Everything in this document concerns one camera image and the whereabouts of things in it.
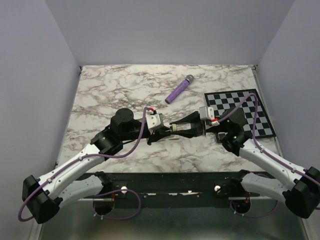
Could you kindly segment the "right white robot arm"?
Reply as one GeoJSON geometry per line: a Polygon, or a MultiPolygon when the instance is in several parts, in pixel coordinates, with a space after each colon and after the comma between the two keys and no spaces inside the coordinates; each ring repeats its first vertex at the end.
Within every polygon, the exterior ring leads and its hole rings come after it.
{"type": "Polygon", "coordinates": [[[236,196],[249,192],[272,198],[284,203],[296,216],[309,218],[320,204],[320,171],[315,167],[305,169],[280,157],[254,139],[253,134],[246,133],[243,126],[247,119],[242,108],[231,107],[217,118],[213,118],[211,111],[211,107],[204,106],[170,123],[172,129],[177,125],[191,126],[189,130],[172,130],[172,134],[193,138],[225,132],[221,143],[228,152],[256,164],[273,177],[264,178],[243,170],[230,183],[230,191],[236,196]]]}

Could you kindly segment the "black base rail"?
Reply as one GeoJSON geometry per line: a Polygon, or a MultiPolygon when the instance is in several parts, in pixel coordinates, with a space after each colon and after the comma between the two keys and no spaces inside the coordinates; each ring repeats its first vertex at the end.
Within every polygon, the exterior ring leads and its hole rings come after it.
{"type": "Polygon", "coordinates": [[[233,204],[240,213],[249,211],[257,193],[246,192],[239,172],[183,173],[93,173],[102,182],[101,194],[93,201],[98,212],[116,209],[228,208],[233,204]]]}

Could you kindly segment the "purple glitter microphone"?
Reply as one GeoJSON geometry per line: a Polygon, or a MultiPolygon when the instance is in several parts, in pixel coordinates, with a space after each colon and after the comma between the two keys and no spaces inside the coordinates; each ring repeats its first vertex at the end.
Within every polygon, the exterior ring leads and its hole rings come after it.
{"type": "Polygon", "coordinates": [[[192,82],[194,81],[194,76],[189,74],[185,79],[171,92],[166,98],[165,102],[171,104],[192,82]]]}

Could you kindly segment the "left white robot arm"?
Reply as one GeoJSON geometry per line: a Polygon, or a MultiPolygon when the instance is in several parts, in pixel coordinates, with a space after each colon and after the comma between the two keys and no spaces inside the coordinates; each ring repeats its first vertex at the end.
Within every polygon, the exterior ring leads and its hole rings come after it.
{"type": "Polygon", "coordinates": [[[111,185],[98,173],[88,180],[78,180],[86,171],[108,159],[122,159],[138,147],[142,139],[149,144],[171,135],[163,123],[163,116],[151,107],[145,107],[142,119],[134,118],[128,108],[121,108],[111,118],[110,124],[98,132],[78,154],[39,177],[33,175],[22,184],[22,206],[18,212],[21,222],[35,220],[43,224],[73,201],[98,195],[107,197],[111,185]]]}

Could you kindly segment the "stapler metal base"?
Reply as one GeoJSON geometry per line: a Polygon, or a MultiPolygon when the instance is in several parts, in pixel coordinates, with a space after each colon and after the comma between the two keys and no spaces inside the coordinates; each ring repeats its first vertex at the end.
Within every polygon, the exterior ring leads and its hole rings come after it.
{"type": "Polygon", "coordinates": [[[178,135],[171,135],[168,137],[169,140],[179,140],[180,137],[178,135]]]}

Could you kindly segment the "black white checkerboard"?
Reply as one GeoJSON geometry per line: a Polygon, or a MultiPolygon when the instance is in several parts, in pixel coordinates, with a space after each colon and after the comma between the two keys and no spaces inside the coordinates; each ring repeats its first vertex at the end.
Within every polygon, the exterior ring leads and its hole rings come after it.
{"type": "MultiPolygon", "coordinates": [[[[236,107],[249,93],[254,93],[258,99],[257,118],[255,125],[255,137],[257,139],[272,138],[276,136],[267,111],[256,89],[231,90],[205,93],[205,101],[209,107],[213,107],[214,115],[219,117],[226,110],[236,107]]],[[[243,127],[246,133],[251,134],[255,114],[255,98],[250,96],[241,105],[247,124],[243,127]]]]}

